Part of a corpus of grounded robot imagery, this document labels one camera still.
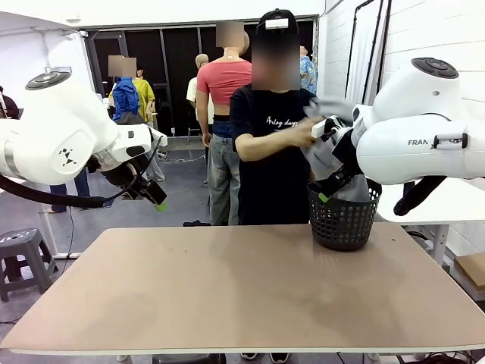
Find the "plastic stool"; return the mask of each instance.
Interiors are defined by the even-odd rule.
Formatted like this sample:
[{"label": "plastic stool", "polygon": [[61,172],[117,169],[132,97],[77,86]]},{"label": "plastic stool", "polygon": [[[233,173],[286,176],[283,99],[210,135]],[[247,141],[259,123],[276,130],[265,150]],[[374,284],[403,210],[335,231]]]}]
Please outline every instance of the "plastic stool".
[{"label": "plastic stool", "polygon": [[[19,261],[17,256],[25,256],[25,260]],[[52,272],[58,270],[38,229],[17,230],[0,235],[0,264],[2,260],[5,261],[5,270],[0,265],[0,299],[5,302],[8,301],[8,292],[21,288],[37,286],[41,294],[46,292],[52,284]],[[19,279],[22,278],[20,268],[26,266],[30,267],[33,277]]]}]

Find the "black plastic laundry basket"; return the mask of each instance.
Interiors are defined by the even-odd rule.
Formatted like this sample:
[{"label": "black plastic laundry basket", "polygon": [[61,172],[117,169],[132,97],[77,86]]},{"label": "black plastic laundry basket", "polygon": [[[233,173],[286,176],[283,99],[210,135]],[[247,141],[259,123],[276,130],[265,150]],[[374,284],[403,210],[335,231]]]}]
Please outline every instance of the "black plastic laundry basket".
[{"label": "black plastic laundry basket", "polygon": [[344,201],[331,197],[326,203],[308,185],[310,223],[314,239],[322,246],[340,251],[361,249],[368,241],[382,186],[367,179],[370,200]]}]

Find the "yellow shirt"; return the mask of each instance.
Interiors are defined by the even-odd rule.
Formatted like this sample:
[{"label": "yellow shirt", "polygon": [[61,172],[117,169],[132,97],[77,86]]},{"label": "yellow shirt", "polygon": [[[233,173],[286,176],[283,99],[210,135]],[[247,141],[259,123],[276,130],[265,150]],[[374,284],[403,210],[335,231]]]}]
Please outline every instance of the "yellow shirt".
[{"label": "yellow shirt", "polygon": [[145,122],[153,121],[152,114],[149,116],[146,115],[146,105],[150,101],[155,100],[155,95],[153,94],[150,84],[141,78],[133,78],[133,85],[135,85],[139,97],[138,113],[142,116]]}]

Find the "black cap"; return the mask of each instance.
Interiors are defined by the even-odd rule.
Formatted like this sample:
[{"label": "black cap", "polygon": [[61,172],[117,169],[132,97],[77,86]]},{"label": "black cap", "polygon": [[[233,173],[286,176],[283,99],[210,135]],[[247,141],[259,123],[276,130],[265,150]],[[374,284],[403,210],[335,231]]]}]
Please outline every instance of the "black cap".
[{"label": "black cap", "polygon": [[[288,19],[287,27],[267,28],[268,20]],[[260,52],[281,54],[299,47],[299,28],[295,16],[289,10],[269,11],[259,20],[253,46]]]},{"label": "black cap", "polygon": [[[266,20],[276,20],[276,19],[288,19],[288,27],[287,28],[280,28],[280,29],[266,29]],[[285,9],[276,9],[273,11],[269,11],[265,15],[261,17],[259,20],[259,24],[256,27],[256,34],[299,34],[298,23],[296,22],[295,15],[289,10]]]}]

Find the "black wall panel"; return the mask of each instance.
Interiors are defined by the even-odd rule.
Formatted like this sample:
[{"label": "black wall panel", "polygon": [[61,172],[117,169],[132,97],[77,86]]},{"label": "black wall panel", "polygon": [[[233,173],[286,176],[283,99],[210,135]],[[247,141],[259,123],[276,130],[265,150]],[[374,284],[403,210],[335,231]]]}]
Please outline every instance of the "black wall panel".
[{"label": "black wall panel", "polygon": [[200,40],[202,53],[209,57],[209,61],[222,57],[224,51],[222,48],[215,46],[215,27],[200,28]]},{"label": "black wall panel", "polygon": [[[243,58],[251,61],[252,42],[256,32],[256,24],[246,24],[244,29],[249,35],[251,45],[243,55]],[[299,21],[299,29],[301,44],[307,48],[308,55],[311,56],[314,43],[313,21]],[[215,27],[200,27],[199,31],[202,52],[208,55],[209,61],[221,57],[223,50],[215,46]],[[186,136],[189,125],[191,127],[197,125],[193,117],[192,106],[186,100],[189,81],[197,75],[195,63],[195,58],[199,53],[197,28],[163,29],[172,112],[167,107],[167,102],[169,101],[167,90],[162,85],[154,86],[155,84],[167,82],[160,30],[126,30],[124,34],[128,55],[136,57],[137,61],[143,65],[145,78],[153,87],[160,131],[167,135],[172,135],[171,128],[175,127],[176,136]],[[118,38],[95,39],[94,45],[102,80],[108,82],[105,88],[109,92],[113,84],[111,77],[108,76],[108,56],[120,54]]]},{"label": "black wall panel", "polygon": [[128,55],[136,58],[145,70],[143,77],[150,83],[164,83],[164,59],[159,30],[131,30],[125,32]]},{"label": "black wall panel", "polygon": [[186,100],[191,78],[197,76],[196,56],[199,53],[197,28],[164,29],[165,54],[170,82],[175,135],[187,135],[193,125],[191,108]]},{"label": "black wall panel", "polygon": [[98,56],[99,70],[101,71],[102,81],[106,81],[104,85],[105,97],[108,97],[110,91],[113,89],[113,77],[108,76],[108,56],[120,55],[120,43],[117,38],[94,39],[96,54]]},{"label": "black wall panel", "polygon": [[310,59],[313,59],[313,21],[299,21],[298,28],[300,29],[300,45],[305,46],[308,50],[308,56],[310,56]]}]

